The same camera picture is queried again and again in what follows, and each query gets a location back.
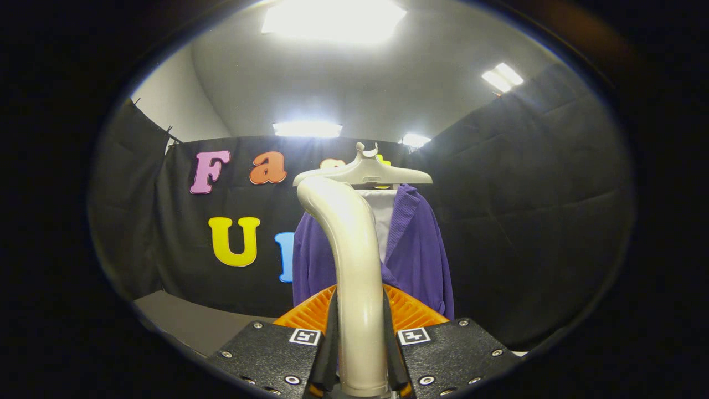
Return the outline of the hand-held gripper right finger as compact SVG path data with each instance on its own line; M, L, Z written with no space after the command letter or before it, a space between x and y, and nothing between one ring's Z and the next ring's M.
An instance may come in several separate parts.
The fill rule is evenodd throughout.
M402 398L464 398L511 373L521 356L471 318L449 320L383 286L388 381Z

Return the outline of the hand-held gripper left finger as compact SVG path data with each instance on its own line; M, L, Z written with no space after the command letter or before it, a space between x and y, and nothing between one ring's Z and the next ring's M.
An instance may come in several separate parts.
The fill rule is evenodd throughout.
M331 286L271 323L250 321L206 364L242 398L321 398L335 384L337 304Z

